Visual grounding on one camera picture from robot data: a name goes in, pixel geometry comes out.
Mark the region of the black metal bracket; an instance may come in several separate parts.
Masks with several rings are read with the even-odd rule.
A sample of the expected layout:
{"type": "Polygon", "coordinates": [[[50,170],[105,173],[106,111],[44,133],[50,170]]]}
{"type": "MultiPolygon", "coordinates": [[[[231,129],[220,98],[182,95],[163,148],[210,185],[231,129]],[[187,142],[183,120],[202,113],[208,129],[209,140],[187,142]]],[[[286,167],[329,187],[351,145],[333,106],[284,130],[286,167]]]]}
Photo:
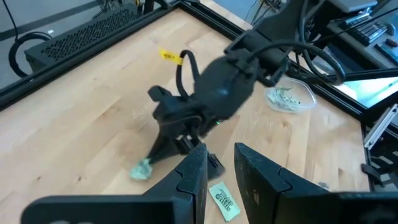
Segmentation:
{"type": "Polygon", "coordinates": [[[387,173],[386,169],[384,168],[375,169],[373,166],[367,164],[361,164],[361,170],[363,173],[368,175],[369,179],[373,182],[373,184],[384,187],[384,184],[381,180],[381,175],[387,173]]]}

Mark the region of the black perforated metal box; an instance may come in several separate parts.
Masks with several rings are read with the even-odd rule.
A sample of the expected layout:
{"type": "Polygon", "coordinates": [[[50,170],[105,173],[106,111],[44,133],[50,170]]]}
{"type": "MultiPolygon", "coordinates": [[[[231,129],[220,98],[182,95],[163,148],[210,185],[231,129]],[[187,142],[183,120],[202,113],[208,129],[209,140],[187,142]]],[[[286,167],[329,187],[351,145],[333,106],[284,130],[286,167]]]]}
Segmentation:
{"type": "Polygon", "coordinates": [[[142,15],[143,3],[125,3],[89,22],[24,51],[33,72],[65,58],[80,54],[97,43],[120,33],[142,15]]]}

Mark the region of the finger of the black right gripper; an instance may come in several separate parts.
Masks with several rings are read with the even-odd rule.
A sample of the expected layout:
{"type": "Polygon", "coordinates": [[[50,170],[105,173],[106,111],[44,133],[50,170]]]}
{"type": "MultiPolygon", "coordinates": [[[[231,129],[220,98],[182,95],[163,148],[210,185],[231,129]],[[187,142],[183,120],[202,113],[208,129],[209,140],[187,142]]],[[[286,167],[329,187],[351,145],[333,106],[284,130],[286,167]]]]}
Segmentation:
{"type": "MultiPolygon", "coordinates": [[[[203,144],[198,138],[192,138],[191,136],[183,136],[180,139],[180,152],[182,155],[188,155],[196,146],[203,144]]],[[[208,180],[213,180],[225,172],[225,167],[218,160],[216,154],[212,154],[208,151],[208,180]]]]}
{"type": "Polygon", "coordinates": [[[149,160],[149,164],[155,164],[161,160],[176,156],[177,154],[180,154],[180,152],[177,149],[175,140],[158,134],[146,158],[149,160]]]}

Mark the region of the black table edge rail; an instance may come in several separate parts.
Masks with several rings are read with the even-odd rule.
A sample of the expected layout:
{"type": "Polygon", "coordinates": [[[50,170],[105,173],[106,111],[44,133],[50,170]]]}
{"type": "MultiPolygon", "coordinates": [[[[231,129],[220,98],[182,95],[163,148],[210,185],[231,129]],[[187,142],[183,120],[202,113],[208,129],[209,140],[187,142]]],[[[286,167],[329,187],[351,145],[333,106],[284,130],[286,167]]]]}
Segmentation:
{"type": "MultiPolygon", "coordinates": [[[[120,33],[115,34],[97,43],[96,45],[90,47],[80,54],[70,56],[57,63],[48,65],[31,75],[21,74],[21,79],[17,83],[10,85],[6,89],[0,91],[0,111],[10,107],[14,103],[25,98],[26,96],[43,87],[52,80],[60,77],[74,67],[85,63],[90,58],[98,55],[102,51],[118,43],[120,40],[123,40],[127,36],[134,34],[143,27],[151,24],[152,22],[163,17],[164,15],[168,14],[170,11],[173,11],[176,8],[181,8],[194,16],[198,16],[203,22],[206,22],[209,26],[214,28],[214,30],[217,30],[218,32],[232,39],[232,41],[237,39],[241,34],[245,32],[198,1],[174,0],[173,2],[166,2],[164,0],[157,0],[157,2],[160,4],[160,7],[158,9],[154,9],[152,11],[147,11],[143,9],[142,15],[120,33]]],[[[305,35],[305,19],[303,21],[303,34],[305,35]]],[[[365,73],[346,73],[341,65],[332,56],[328,55],[322,49],[318,48],[315,43],[307,42],[305,40],[305,36],[302,40],[304,43],[302,47],[286,48],[286,53],[287,50],[290,48],[299,49],[299,51],[301,52],[311,52],[316,56],[322,58],[334,70],[333,75],[312,76],[310,78],[311,82],[321,81],[330,85],[340,85],[346,81],[364,80],[366,76],[365,73]]],[[[288,62],[288,66],[285,69],[285,72],[289,67],[287,55],[286,59],[288,62]]]]}

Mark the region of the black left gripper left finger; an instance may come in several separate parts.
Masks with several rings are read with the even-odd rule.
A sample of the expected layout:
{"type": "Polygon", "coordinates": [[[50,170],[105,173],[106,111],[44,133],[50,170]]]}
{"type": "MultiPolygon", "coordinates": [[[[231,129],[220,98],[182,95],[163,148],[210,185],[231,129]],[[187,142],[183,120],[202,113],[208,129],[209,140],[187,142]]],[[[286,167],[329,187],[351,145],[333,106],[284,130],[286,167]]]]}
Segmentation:
{"type": "Polygon", "coordinates": [[[196,146],[162,180],[144,193],[144,224],[204,224],[208,151],[196,146]]]}

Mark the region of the pale sweetener packet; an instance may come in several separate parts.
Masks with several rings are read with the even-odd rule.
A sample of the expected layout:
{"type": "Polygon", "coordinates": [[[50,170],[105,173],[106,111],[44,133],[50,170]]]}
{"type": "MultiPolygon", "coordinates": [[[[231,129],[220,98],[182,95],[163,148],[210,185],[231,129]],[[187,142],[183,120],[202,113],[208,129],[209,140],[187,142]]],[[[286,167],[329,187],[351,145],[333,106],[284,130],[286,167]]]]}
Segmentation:
{"type": "Polygon", "coordinates": [[[267,93],[267,99],[273,106],[279,109],[295,111],[301,105],[301,102],[287,95],[287,92],[290,90],[291,88],[284,87],[272,88],[267,93]]]}

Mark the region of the clear plastic container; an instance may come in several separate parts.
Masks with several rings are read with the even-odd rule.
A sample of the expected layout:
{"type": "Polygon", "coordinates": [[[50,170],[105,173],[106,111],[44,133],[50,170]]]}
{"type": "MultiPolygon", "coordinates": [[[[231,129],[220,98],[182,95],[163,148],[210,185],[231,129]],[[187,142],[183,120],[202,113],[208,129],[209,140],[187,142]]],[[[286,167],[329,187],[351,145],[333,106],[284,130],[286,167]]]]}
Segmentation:
{"type": "Polygon", "coordinates": [[[282,77],[276,86],[267,88],[264,92],[264,97],[268,103],[268,105],[276,111],[285,112],[285,113],[301,113],[306,110],[310,110],[317,104],[317,99],[314,92],[310,89],[310,87],[303,81],[298,79],[290,78],[290,77],[282,77]],[[276,87],[284,87],[291,88],[290,91],[287,92],[287,95],[292,96],[296,100],[301,102],[301,105],[297,107],[295,111],[283,110],[279,109],[276,106],[273,106],[270,101],[267,99],[267,93],[270,89],[276,87]]]}

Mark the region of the grey side desk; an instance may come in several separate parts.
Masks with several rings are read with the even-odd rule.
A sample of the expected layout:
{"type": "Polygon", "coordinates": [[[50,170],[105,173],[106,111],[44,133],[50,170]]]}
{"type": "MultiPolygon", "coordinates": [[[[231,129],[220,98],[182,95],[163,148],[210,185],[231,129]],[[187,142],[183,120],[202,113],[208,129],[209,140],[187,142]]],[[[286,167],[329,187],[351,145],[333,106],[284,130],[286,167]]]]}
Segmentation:
{"type": "Polygon", "coordinates": [[[361,22],[353,27],[350,27],[349,29],[341,29],[339,27],[339,24],[344,20],[346,19],[332,22],[330,25],[327,26],[327,28],[333,34],[338,35],[336,37],[336,40],[340,40],[342,41],[342,43],[347,45],[346,53],[348,55],[365,58],[369,64],[373,64],[377,68],[398,67],[398,11],[392,12],[391,14],[385,15],[377,19],[373,19],[373,16],[371,16],[370,20],[361,22]],[[397,29],[395,36],[388,35],[385,32],[373,43],[369,44],[368,46],[365,46],[348,34],[349,30],[361,27],[362,25],[372,21],[379,21],[384,24],[387,23],[394,24],[397,29]]]}

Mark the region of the silver aluminium extrusion bar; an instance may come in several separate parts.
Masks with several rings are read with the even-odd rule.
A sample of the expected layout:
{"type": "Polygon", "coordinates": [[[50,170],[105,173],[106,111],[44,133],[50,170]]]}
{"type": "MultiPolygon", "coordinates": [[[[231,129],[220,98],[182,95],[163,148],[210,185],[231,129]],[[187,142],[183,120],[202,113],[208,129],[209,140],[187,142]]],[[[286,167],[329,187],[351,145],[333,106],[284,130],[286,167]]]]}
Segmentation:
{"type": "Polygon", "coordinates": [[[375,125],[370,129],[364,138],[364,148],[371,150],[378,139],[381,137],[386,128],[390,125],[395,115],[398,113],[398,104],[394,104],[389,107],[381,117],[376,121],[375,125]]]}

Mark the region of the black computer keyboard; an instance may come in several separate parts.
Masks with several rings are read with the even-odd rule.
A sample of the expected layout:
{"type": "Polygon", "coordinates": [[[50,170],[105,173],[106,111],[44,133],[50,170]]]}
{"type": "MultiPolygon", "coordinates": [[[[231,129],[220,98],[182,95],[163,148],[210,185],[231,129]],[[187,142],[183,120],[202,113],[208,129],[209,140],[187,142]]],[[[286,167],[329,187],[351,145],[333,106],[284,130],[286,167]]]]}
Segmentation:
{"type": "MultiPolygon", "coordinates": [[[[360,14],[352,18],[346,19],[339,24],[341,29],[349,29],[361,22],[371,19],[369,14],[360,14]]],[[[381,35],[387,31],[387,25],[379,21],[368,22],[361,27],[357,27],[348,31],[348,34],[365,46],[373,43],[381,35]]]]}

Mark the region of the bright flat screen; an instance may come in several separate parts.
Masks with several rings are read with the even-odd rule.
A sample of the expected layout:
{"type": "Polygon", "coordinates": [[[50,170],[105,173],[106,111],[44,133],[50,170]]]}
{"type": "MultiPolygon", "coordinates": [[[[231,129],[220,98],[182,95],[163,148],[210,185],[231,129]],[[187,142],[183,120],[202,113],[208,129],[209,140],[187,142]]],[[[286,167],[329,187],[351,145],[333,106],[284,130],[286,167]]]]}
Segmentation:
{"type": "Polygon", "coordinates": [[[398,91],[398,77],[344,82],[334,88],[370,108],[398,91]]]}

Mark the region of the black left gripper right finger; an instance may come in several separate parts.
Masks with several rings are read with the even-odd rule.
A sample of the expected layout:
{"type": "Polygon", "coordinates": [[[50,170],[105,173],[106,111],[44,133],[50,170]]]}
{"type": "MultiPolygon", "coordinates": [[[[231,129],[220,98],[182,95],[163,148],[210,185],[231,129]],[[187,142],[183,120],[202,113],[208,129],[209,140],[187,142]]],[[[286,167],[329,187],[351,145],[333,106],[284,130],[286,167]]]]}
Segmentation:
{"type": "Polygon", "coordinates": [[[330,217],[325,189],[240,142],[234,169],[250,224],[321,224],[330,217]]]}

